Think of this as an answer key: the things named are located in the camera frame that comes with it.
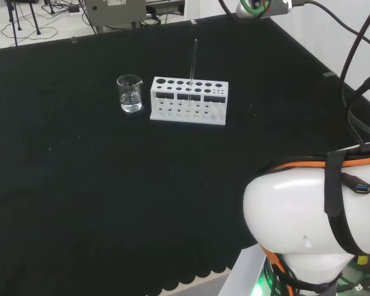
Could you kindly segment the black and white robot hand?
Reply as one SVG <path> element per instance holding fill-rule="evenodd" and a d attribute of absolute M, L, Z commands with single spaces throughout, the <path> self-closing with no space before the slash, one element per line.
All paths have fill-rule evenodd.
<path fill-rule="evenodd" d="M 240 1 L 236 8 L 236 15 L 241 19 L 260 19 L 268 11 L 271 1 L 251 0 Z"/>

